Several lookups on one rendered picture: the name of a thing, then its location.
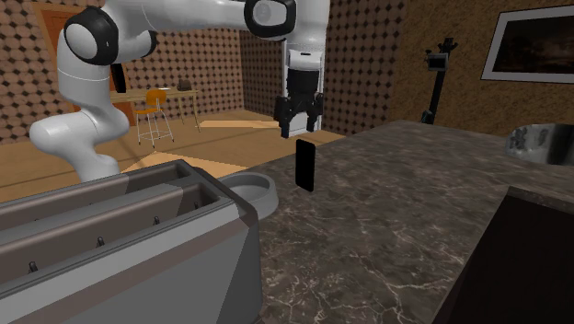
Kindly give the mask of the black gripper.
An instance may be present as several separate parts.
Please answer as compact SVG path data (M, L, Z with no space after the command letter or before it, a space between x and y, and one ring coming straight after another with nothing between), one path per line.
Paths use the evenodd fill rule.
M313 132L317 118L324 111L324 94L318 93L317 85L320 72L288 69L287 91L288 98L278 96L275 99L273 118L281 128L281 137L287 139L290 133L290 123L294 113L306 111L306 130Z

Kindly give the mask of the grey toaster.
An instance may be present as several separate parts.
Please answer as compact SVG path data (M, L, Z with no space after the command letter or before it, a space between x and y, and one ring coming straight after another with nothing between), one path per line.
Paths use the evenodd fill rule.
M256 324L258 213L182 160L0 203L0 324Z

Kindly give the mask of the grey bowl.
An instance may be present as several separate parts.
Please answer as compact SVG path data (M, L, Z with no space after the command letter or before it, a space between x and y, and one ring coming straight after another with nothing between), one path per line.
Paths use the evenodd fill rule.
M258 212L258 219L273 214L279 205L274 180L257 172L238 172L219 178L219 180L250 203Z

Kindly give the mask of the black coat stand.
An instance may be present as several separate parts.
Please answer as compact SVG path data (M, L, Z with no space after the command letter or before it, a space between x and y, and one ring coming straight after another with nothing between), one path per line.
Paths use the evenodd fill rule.
M430 106L427 110L423 111L420 119L421 123L434 124L440 96L442 93L444 78L448 70L449 56L451 51L457 46L458 43L454 42L453 38L445 38L443 43L438 44L438 52L433 53L432 50L425 51L425 62L427 63L428 70L436 72L437 75L432 90Z

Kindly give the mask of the white cabinet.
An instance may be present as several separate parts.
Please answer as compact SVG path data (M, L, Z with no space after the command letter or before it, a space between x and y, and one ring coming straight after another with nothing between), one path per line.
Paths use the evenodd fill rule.
M287 91L287 76L288 76L288 61L289 61L289 51L287 49L287 43L284 41L282 43L282 94L286 97L288 95ZM317 90L319 92L323 92L324 89L324 61L322 58L321 61L321 69L319 70L319 78L317 84ZM292 118L290 123L290 132L289 136L293 137L302 133L307 133L306 130L307 124L307 114L305 112L297 114L295 117Z

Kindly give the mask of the black phone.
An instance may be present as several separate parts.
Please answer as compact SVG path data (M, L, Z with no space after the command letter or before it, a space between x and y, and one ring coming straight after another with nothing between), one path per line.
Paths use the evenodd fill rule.
M315 187L316 146L303 139L296 140L295 183L307 191Z

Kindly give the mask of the framed dark wall picture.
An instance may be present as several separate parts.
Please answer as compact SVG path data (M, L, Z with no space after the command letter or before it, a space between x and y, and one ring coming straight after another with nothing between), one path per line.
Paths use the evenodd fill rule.
M481 78L574 84L574 4L501 12Z

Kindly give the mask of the orange chair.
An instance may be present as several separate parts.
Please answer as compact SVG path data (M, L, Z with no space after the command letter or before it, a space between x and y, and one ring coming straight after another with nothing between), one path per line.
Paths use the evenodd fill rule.
M144 115L148 125L148 131L142 132L140 130L139 120L136 120L137 127L137 138L138 144L142 143L142 140L148 140L152 143L152 147L155 148L155 142L162 138L170 138L172 142L175 141L172 130L168 121L166 121L166 129L160 130L158 126L158 116L165 118L164 109L162 105L166 102L166 90L163 88L150 89L146 91L145 94L145 104L146 109L136 110L135 114L137 116Z

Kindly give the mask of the orange door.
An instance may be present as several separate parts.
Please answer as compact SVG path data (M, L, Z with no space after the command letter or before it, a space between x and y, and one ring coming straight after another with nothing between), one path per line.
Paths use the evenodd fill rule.
M65 21L84 10L84 6L65 6L32 1L32 7L40 25L42 36L45 40L47 50L51 56L52 64L57 70L57 43L61 29ZM110 94L116 93L115 84L111 73L109 74ZM69 112L79 111L79 107L64 100L68 106ZM117 102L113 105L121 110L129 120L130 126L135 126L135 119L132 113L132 102Z

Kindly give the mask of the wooden table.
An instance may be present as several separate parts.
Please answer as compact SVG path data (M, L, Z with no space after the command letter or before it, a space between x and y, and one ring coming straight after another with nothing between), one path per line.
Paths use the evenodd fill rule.
M196 126L201 131L201 126L198 118L198 111L197 111L197 95L199 94L199 90L185 90L185 91L178 91L175 88L165 89L166 97L167 98L175 98L178 103L178 111L180 119L183 119L183 105L181 103L182 98L190 97L191 98L191 107L193 110L193 116L195 118ZM110 101L112 104L120 104L123 102L136 102L136 101L145 101L147 89L144 88L133 88L127 89L125 93L118 93L117 91L110 91Z

